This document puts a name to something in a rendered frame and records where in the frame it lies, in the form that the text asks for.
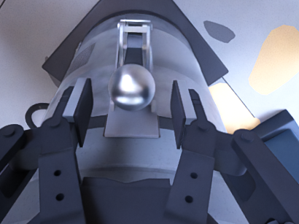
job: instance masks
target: silver sphere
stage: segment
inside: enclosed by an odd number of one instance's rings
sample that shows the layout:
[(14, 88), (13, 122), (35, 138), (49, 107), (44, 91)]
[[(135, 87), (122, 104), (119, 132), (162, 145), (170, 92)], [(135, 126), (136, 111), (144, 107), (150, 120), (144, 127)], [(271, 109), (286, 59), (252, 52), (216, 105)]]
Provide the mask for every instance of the silver sphere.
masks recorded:
[(149, 105), (154, 98), (155, 80), (143, 66), (126, 64), (113, 73), (108, 91), (119, 108), (137, 111)]

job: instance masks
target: screw hole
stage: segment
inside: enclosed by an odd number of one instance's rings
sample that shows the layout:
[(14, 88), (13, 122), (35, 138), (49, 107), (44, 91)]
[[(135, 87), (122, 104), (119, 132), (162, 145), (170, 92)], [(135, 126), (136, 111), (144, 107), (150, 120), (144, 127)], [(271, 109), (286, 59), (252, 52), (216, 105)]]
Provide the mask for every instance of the screw hole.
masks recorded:
[(196, 178), (198, 177), (197, 173), (195, 173), (195, 172), (191, 173), (190, 176), (191, 176), (193, 179), (196, 179)]
[(54, 175), (55, 175), (55, 176), (60, 176), (60, 175), (61, 175), (61, 170), (56, 170), (56, 171), (54, 172)]
[(57, 196), (56, 196), (56, 200), (57, 201), (62, 201), (64, 199), (64, 194), (62, 193), (59, 193)]
[(190, 203), (193, 202), (193, 197), (192, 196), (186, 196), (185, 201), (190, 204)]

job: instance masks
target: metal ball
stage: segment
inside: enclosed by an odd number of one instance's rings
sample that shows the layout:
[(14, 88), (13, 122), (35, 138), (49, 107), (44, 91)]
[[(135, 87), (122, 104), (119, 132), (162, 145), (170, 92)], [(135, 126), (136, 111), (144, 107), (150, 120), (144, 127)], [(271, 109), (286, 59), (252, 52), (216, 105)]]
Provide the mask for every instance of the metal ball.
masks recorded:
[(155, 80), (143, 66), (126, 64), (113, 73), (108, 91), (119, 108), (137, 111), (149, 105), (154, 98)]

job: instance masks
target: yellow spot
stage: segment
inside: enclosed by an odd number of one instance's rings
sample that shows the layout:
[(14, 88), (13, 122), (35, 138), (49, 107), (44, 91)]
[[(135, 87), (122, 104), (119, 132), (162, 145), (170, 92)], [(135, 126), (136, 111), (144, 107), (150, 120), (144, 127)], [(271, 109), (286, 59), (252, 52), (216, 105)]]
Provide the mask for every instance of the yellow spot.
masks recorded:
[(299, 31), (293, 26), (279, 26), (264, 41), (249, 84), (267, 95), (299, 72)]
[(260, 124), (260, 120), (252, 116), (228, 84), (218, 83), (209, 90), (229, 134), (240, 128), (251, 130)]

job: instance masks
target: dark gray oval patch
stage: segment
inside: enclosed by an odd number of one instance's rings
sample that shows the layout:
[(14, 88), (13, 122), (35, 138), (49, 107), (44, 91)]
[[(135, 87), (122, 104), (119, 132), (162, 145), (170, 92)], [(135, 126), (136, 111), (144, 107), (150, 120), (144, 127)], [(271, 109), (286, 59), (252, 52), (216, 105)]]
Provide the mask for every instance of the dark gray oval patch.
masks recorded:
[(208, 34), (221, 42), (228, 43), (230, 40), (236, 37), (235, 33), (233, 33), (233, 31), (226, 26), (207, 20), (204, 21), (203, 24)]

